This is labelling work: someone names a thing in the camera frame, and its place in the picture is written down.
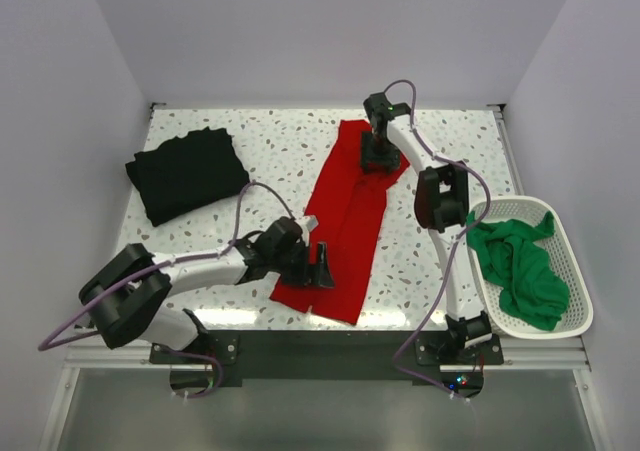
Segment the red t shirt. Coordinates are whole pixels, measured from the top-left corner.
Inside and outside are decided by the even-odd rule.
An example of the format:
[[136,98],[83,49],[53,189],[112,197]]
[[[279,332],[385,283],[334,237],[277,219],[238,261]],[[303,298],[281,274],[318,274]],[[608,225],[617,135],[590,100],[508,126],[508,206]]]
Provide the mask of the red t shirt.
[[294,287],[278,281],[270,299],[296,311],[357,323],[364,304],[374,254],[387,206],[388,189],[407,169],[365,173],[360,167],[361,135],[371,133],[364,120],[343,121],[338,137],[316,180],[306,213],[319,225],[313,243],[327,244],[335,286]]

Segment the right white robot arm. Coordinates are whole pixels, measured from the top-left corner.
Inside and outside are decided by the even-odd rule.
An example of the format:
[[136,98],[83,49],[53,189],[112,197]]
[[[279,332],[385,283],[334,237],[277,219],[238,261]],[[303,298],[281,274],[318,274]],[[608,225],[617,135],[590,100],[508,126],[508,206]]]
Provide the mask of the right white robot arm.
[[469,168],[462,161],[441,157],[423,138],[393,123],[410,117],[407,103],[391,103],[383,92],[363,102],[371,125],[361,136],[360,167],[366,173],[392,172],[406,159],[417,174],[414,215],[428,231],[443,267],[448,337],[445,350],[459,364],[469,363],[481,351],[492,331],[477,295],[466,241],[469,213]]

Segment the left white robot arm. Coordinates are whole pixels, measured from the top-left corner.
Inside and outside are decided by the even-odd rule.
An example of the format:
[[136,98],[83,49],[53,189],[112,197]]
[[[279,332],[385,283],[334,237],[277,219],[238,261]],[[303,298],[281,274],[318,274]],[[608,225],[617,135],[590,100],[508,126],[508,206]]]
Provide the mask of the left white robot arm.
[[205,252],[152,253],[141,243],[129,244],[81,289],[79,299],[108,348],[142,339],[196,363],[207,351],[204,327],[190,311],[164,308],[165,300],[207,286],[260,281],[269,273],[286,285],[331,289],[328,246],[310,239],[317,225],[314,216],[280,217],[265,230]]

